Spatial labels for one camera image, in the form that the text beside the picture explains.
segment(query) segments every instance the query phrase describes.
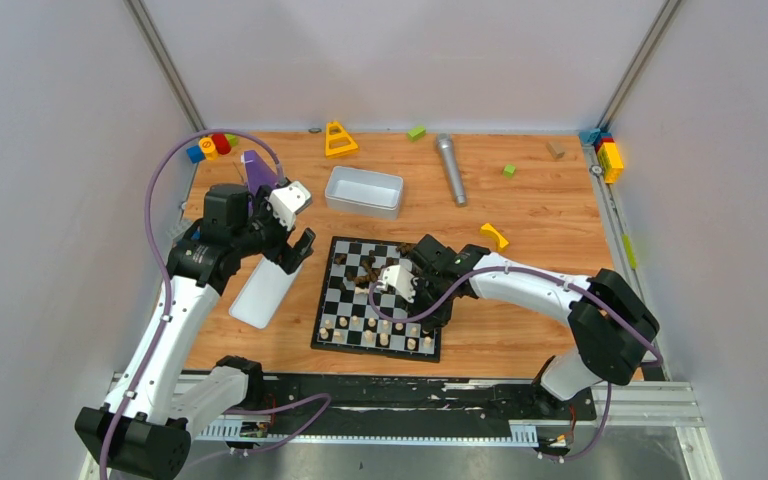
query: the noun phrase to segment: gray wall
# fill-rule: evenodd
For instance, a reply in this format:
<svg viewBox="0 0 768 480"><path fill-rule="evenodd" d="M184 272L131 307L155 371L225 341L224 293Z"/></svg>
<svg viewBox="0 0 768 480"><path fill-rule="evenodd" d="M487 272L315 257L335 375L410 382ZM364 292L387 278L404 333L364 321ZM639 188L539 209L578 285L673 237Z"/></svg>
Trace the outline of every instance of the gray wall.
<svg viewBox="0 0 768 480"><path fill-rule="evenodd" d="M76 477L75 416L158 286L143 190L187 131L123 2L0 1L0 479ZM172 163L161 229L192 176Z"/></svg>
<svg viewBox="0 0 768 480"><path fill-rule="evenodd" d="M768 478L768 2L685 2L613 130L671 371L725 478Z"/></svg>
<svg viewBox="0 0 768 480"><path fill-rule="evenodd" d="M555 130L602 114L662 0L146 0L210 126Z"/></svg>

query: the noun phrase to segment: wooden tabletop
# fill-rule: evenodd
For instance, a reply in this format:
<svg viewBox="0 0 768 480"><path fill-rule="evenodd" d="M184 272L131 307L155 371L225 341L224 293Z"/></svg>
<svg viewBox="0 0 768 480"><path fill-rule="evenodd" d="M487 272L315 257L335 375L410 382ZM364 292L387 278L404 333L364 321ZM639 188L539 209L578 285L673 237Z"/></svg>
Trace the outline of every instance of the wooden tabletop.
<svg viewBox="0 0 768 480"><path fill-rule="evenodd" d="M329 160L324 134L258 134L278 153L284 172L313 194L313 205L297 221L299 232L311 227L315 252L272 319L258 330L230 315L228 309L259 258L243 261L224 295L205 321L187 360L188 368L210 368L225 355L261 362L273 372L369 373L387 375L464 375L533 377L543 362L573 345L569 330L543 315L490 300L462 298L443 331L442 360L426 363L312 350L326 257L332 236L416 242L426 233L455 251L473 243L492 248L478 229L490 222L511 242L504 255L517 262L553 271L594 274L610 267L596 198L575 136L455 135L454 142L469 205L455 206L433 135L411 143L403 133L354 134L360 152ZM546 142L566 150L550 156ZM239 182L233 162L251 144L241 140L229 155L202 162L185 216L202 216L204 194L211 185ZM259 152L264 159L265 152ZM502 176L507 164L513 178ZM405 195L399 218L387 221L342 213L325 205L331 170L349 166L399 175Z"/></svg>

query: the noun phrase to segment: green cube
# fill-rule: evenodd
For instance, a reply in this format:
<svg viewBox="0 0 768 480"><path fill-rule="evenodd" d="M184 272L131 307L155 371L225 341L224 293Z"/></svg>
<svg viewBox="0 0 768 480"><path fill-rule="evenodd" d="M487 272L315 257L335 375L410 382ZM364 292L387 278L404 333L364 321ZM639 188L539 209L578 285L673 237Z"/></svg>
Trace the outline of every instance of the green cube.
<svg viewBox="0 0 768 480"><path fill-rule="evenodd" d="M425 127L422 125L417 125L416 127L413 127L408 132L408 138L410 139L411 142L415 142L424 136L425 136Z"/></svg>

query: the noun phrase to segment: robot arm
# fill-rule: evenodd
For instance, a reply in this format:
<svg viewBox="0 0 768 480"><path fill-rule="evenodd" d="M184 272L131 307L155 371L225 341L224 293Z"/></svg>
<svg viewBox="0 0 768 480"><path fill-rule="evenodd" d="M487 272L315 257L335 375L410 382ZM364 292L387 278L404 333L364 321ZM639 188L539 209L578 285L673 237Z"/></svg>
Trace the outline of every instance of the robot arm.
<svg viewBox="0 0 768 480"><path fill-rule="evenodd" d="M602 269L594 277L555 273L513 262L475 245L455 253L430 235L416 244L409 258L413 272L396 265L381 273L384 284L409 302L408 317L433 309L454 289L420 320L424 330L445 326L454 298L462 296L519 305L572 330L576 346L547 360L534 379L538 387L535 400L544 410L561 408L576 393L603 380L627 385L646 353L643 345L574 287L600 298L647 341L651 342L659 330L640 298L611 270Z"/></svg>
<svg viewBox="0 0 768 480"><path fill-rule="evenodd" d="M254 406L263 398L260 364L239 357L225 357L186 394L175 400L172 396L196 334L239 270L241 259L262 254L289 275L313 253L315 235L310 229L292 247L287 243L296 215L310 202L303 185L286 179L276 188L263 186L256 194L244 185L225 184L215 185L205 195L203 218L169 253L171 311L163 314L161 291L122 378L100 408L83 408L75 421L75 430L96 461L123 397L129 401L113 434L108 465L155 479L178 474L192 439L217 416L234 405ZM165 326L159 330L162 322ZM154 353L131 391L131 379L150 350Z"/></svg>

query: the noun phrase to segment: blue block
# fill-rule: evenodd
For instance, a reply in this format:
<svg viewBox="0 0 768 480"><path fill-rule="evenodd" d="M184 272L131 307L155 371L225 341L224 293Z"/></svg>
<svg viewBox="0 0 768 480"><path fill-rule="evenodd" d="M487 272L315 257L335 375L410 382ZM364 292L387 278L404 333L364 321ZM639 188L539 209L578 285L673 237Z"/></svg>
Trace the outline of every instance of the blue block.
<svg viewBox="0 0 768 480"><path fill-rule="evenodd" d="M193 145L192 147L188 148L187 156L190 157L190 161L193 163L198 163L204 160L204 152L201 151L201 147L198 145Z"/></svg>
<svg viewBox="0 0 768 480"><path fill-rule="evenodd" d="M578 132L578 140L582 145L592 145L593 142L599 139L599 135L602 133L598 128L591 130L582 130Z"/></svg>

